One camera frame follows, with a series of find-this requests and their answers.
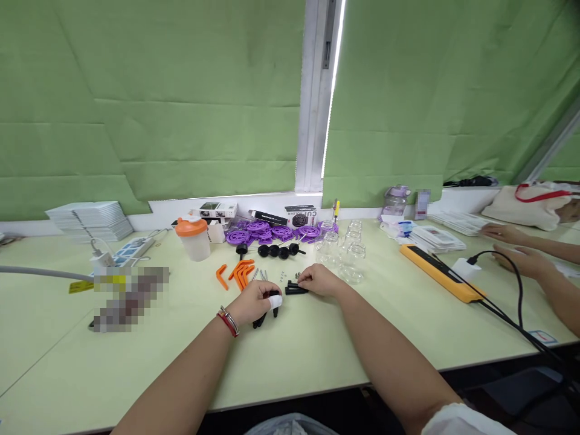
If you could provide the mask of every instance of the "green curtain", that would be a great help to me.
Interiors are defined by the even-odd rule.
[[[135,199],[53,4],[0,2],[0,221],[75,201]]]
[[[137,199],[294,189],[304,0],[58,4]]]
[[[577,18],[564,0],[347,1],[323,206],[510,182],[580,82]]]
[[[580,181],[580,132],[572,135],[540,175],[547,181]]]
[[[304,13],[304,0],[2,0],[0,221],[293,190]]]

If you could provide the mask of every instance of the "person's arm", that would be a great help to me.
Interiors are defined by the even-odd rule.
[[[580,289],[562,275],[556,266],[538,251],[528,248],[516,248],[513,252],[494,245],[494,249],[507,255],[514,262],[520,274],[535,279],[542,287],[554,313],[568,329],[580,337]],[[492,254],[496,261],[513,272],[508,261]]]
[[[265,298],[270,290],[282,294],[276,284],[252,281],[226,311],[239,327],[257,320],[271,308]],[[233,341],[224,321],[214,317],[137,399],[112,435],[195,434]]]
[[[462,402],[397,328],[323,265],[304,270],[298,285],[336,298],[365,372],[407,434],[421,433],[444,405]]]
[[[580,246],[578,245],[528,236],[513,225],[487,224],[480,232],[500,242],[537,249],[570,263],[580,264]]]

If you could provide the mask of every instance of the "yellow device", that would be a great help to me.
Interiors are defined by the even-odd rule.
[[[424,250],[416,247],[415,245],[403,245],[399,251],[401,254],[423,269],[431,278],[445,287],[461,302],[471,303],[483,300],[483,297],[478,295],[466,283],[461,282],[456,276],[454,276],[451,273],[451,269],[449,267],[438,262]],[[483,295],[487,296],[479,288],[477,288],[477,290]]]

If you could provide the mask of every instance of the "white bag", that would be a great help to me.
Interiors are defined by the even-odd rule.
[[[493,204],[483,209],[482,215],[553,231],[560,221],[555,210],[568,204],[572,200],[571,194],[544,185],[505,186],[495,196]]]

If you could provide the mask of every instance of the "table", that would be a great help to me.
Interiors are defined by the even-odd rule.
[[[355,289],[435,368],[455,369],[536,352],[517,331],[482,307],[463,304],[401,255],[377,221],[365,220],[363,225],[368,271],[365,281]],[[551,233],[530,228],[524,231],[580,243],[580,231],[574,228],[559,227]],[[490,249],[492,244],[484,237],[454,234],[468,244],[468,249],[441,255],[450,265],[459,257]],[[27,349],[23,357],[8,363],[4,357],[0,360],[3,387],[25,373],[0,398],[2,434],[66,434],[116,425],[145,388],[215,316],[219,306],[229,304],[239,293],[234,281],[225,291],[214,273],[226,263],[224,275],[229,275],[239,259],[234,248],[223,244],[212,245],[211,250],[209,259],[193,263],[171,232],[160,246],[147,252],[152,260],[142,265],[168,266],[170,283],[162,299],[131,333],[88,330],[93,316],[88,311],[103,303],[101,294],[68,295],[66,280],[2,276],[2,342],[9,354]],[[296,272],[314,262],[312,245],[306,245],[307,255],[286,261],[263,259],[255,250],[251,252],[246,258],[254,258],[259,268],[268,271],[270,281],[280,286],[289,279],[294,281]],[[25,239],[2,250],[1,256],[2,264],[90,271],[87,247],[75,246],[64,237]],[[515,318],[515,276],[490,256],[482,256],[478,264],[484,271],[474,284]],[[281,282],[283,273],[286,276]],[[34,289],[34,297],[24,293],[25,288]],[[556,318],[535,281],[524,278],[524,290],[527,330],[541,329],[560,344],[578,340]],[[37,298],[40,303],[35,306]],[[56,323],[46,329],[54,330],[42,327],[48,319]],[[23,322],[30,327],[6,330],[7,325]],[[368,381],[338,305],[313,294],[287,296],[276,319],[270,314],[259,330],[250,326],[236,339],[210,409],[311,395]]]

